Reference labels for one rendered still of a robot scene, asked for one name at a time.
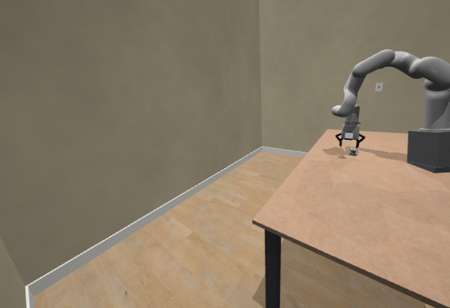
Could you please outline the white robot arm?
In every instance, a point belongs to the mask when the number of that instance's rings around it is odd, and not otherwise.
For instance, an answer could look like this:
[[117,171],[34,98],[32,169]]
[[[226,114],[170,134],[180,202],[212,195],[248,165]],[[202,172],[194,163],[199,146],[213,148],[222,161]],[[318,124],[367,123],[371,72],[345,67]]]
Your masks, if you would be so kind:
[[[418,62],[416,62],[418,61]],[[345,117],[345,125],[358,125],[357,93],[367,75],[377,69],[394,67],[411,78],[426,78],[423,128],[419,131],[450,131],[450,64],[436,57],[419,59],[410,53],[386,49],[358,63],[343,89],[345,98],[332,114]]]

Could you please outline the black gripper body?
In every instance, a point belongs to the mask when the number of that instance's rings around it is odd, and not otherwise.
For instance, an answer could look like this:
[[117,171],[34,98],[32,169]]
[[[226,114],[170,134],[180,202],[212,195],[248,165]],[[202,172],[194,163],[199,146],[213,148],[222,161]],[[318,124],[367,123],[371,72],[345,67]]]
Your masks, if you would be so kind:
[[342,133],[341,133],[341,139],[345,139],[345,132],[351,131],[353,132],[353,139],[357,140],[359,139],[359,125],[343,125],[342,126]]

